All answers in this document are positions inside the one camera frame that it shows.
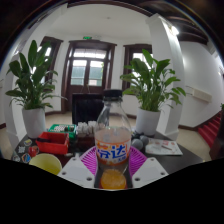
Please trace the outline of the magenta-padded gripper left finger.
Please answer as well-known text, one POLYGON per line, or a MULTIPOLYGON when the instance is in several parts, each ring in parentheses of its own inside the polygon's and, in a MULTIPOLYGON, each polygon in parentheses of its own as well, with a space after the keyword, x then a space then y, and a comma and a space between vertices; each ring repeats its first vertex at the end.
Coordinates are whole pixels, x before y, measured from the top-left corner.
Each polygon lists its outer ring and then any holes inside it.
POLYGON ((59 172, 58 176, 84 188, 93 188, 98 171, 96 147, 82 155, 76 154, 59 172))

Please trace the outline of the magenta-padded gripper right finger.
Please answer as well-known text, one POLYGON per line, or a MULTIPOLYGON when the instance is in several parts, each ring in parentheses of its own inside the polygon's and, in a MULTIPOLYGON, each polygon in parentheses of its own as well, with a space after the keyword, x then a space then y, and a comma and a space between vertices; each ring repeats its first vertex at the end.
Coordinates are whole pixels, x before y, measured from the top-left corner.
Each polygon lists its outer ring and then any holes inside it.
POLYGON ((147 158, 134 147, 130 148, 129 174, 134 188, 143 187, 168 175, 156 158, 147 158))

